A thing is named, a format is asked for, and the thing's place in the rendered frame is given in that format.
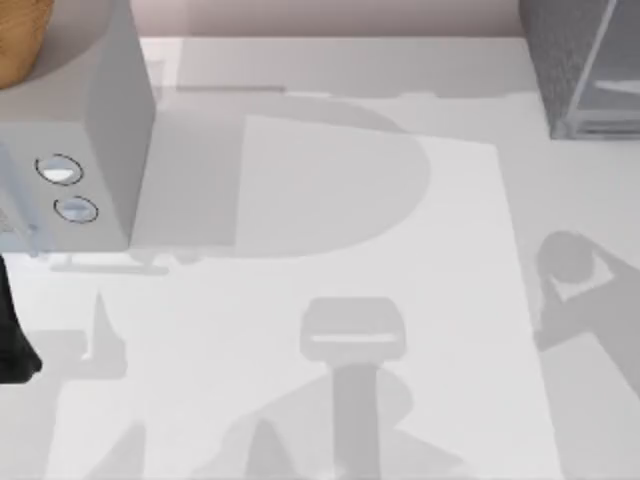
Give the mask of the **pale microwave oven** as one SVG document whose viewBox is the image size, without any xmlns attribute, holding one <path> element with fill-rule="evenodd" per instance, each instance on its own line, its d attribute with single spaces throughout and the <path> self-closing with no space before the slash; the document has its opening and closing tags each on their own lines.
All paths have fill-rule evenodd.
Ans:
<svg viewBox="0 0 640 480">
<path fill-rule="evenodd" d="M 0 253 L 127 249 L 155 114 L 131 0 L 55 0 L 32 71 L 0 90 Z M 35 160 L 56 153 L 81 164 L 81 181 L 40 177 Z M 71 196 L 98 218 L 60 218 L 53 203 Z"/>
</svg>

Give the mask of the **wooden bowl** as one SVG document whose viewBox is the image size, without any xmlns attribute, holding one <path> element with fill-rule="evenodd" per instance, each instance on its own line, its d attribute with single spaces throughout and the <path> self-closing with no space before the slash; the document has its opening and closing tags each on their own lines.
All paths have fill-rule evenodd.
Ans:
<svg viewBox="0 0 640 480">
<path fill-rule="evenodd" d="M 55 0 L 0 0 L 0 90 L 32 71 Z"/>
</svg>

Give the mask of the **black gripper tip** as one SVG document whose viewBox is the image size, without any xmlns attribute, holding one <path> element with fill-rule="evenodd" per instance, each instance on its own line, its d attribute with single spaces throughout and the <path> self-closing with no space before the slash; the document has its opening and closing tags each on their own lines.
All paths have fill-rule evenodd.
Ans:
<svg viewBox="0 0 640 480">
<path fill-rule="evenodd" d="M 0 255 L 0 384 L 26 384 L 42 366 L 20 325 L 6 263 Z"/>
</svg>

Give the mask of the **large microwave knob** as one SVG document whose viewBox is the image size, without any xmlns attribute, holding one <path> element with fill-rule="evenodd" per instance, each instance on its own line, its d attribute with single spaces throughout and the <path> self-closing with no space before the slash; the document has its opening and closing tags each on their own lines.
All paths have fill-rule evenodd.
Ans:
<svg viewBox="0 0 640 480">
<path fill-rule="evenodd" d="M 77 184 L 84 177 L 84 169 L 74 158 L 64 154 L 52 154 L 37 158 L 35 169 L 41 178 L 58 186 Z"/>
</svg>

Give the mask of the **grey cabinet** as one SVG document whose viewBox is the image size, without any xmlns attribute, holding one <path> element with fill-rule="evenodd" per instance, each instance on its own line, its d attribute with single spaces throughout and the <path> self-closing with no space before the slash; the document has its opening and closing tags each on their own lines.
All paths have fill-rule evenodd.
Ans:
<svg viewBox="0 0 640 480">
<path fill-rule="evenodd" d="M 640 141 L 640 0 L 519 0 L 550 136 Z"/>
</svg>

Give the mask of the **small microwave knob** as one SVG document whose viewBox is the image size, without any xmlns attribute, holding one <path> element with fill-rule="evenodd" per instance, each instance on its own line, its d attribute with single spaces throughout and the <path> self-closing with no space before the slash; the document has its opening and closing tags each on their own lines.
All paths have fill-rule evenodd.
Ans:
<svg viewBox="0 0 640 480">
<path fill-rule="evenodd" d="M 88 224 L 99 216 L 97 205 L 82 196 L 57 199 L 53 203 L 55 213 L 63 220 L 74 224 Z"/>
</svg>

